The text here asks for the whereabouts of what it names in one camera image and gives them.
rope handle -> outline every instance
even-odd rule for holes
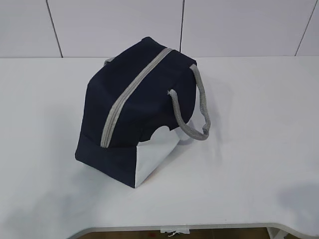
[[[175,90],[171,89],[168,94],[171,96],[172,104],[173,104],[173,110],[175,114],[176,121],[179,125],[179,127],[191,138],[197,139],[197,140],[206,140],[209,136],[209,129],[210,129],[210,118],[208,115],[207,110],[207,102],[206,102],[206,94],[203,82],[201,80],[201,76],[199,73],[199,70],[195,64],[190,66],[190,69],[193,71],[195,81],[197,84],[197,87],[199,89],[199,108],[201,114],[205,118],[205,124],[202,128],[203,133],[197,131],[196,129],[188,126],[183,118],[181,117],[180,108],[179,108],[179,102],[178,102],[178,96]]]

lunch bag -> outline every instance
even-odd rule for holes
[[[186,124],[196,86],[203,133]],[[205,140],[209,128],[196,61],[146,37],[106,60],[90,80],[75,158],[136,188],[176,147],[177,129]]]

insulated bag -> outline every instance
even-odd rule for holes
[[[186,124],[196,86],[203,133]],[[106,60],[90,80],[75,158],[136,188],[176,147],[178,128],[197,140],[209,136],[196,61],[146,37]]]

white wall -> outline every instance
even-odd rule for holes
[[[45,0],[0,0],[0,57],[60,57]]]
[[[317,0],[185,0],[189,56],[295,55]],[[48,0],[64,57],[118,55],[145,36],[180,48],[183,0]],[[319,4],[297,55],[319,55]],[[45,0],[0,0],[0,57],[60,57]]]
[[[319,3],[311,17],[297,55],[319,56]]]
[[[179,49],[182,0],[50,0],[65,57],[116,56],[151,36]]]
[[[316,0],[185,0],[190,56],[293,56]]]

white bag panel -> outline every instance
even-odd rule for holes
[[[176,147],[180,140],[177,129],[169,131],[167,126],[162,126],[153,133],[150,140],[138,144],[135,187],[138,187]]]

